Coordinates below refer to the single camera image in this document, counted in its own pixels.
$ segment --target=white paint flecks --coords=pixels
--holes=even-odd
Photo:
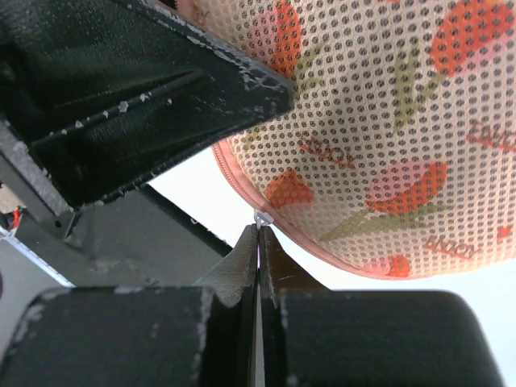
[[[17,141],[13,147],[14,152],[27,152],[27,145],[23,141]]]
[[[289,375],[287,377],[287,387],[298,387],[298,385],[298,377],[296,377],[295,375]]]
[[[281,326],[283,329],[289,327],[289,312],[287,312],[287,305],[285,301],[285,295],[280,296],[280,313],[281,313]]]
[[[197,324],[197,334],[199,337],[199,351],[193,358],[193,370],[199,370],[201,366],[202,353],[206,347],[206,324],[210,319],[211,303],[213,302],[214,291],[211,288],[202,288],[201,293],[201,322]]]
[[[23,340],[25,335],[29,332],[31,323],[38,321],[43,317],[44,309],[45,307],[41,304],[35,304],[27,309],[22,319],[19,321],[18,329],[13,337],[14,343],[19,343]]]
[[[47,290],[46,292],[42,293],[40,297],[43,298],[45,301],[50,301],[59,296],[69,294],[71,291],[72,290],[69,288],[55,288]]]
[[[127,111],[127,108],[129,107],[129,104],[127,101],[121,101],[119,105],[119,111],[120,113],[125,113]]]
[[[152,328],[151,328],[151,338],[152,339],[155,339],[158,336],[159,328],[160,328],[160,324],[158,324],[157,322],[152,324]]]
[[[133,294],[133,293],[139,293],[143,290],[142,287],[132,287],[132,286],[119,286],[118,288],[114,289],[115,294]]]

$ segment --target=perforated mesh fabric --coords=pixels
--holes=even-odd
[[[514,256],[514,13],[494,0],[196,0],[207,31],[296,82],[215,147],[304,248],[371,277]]]

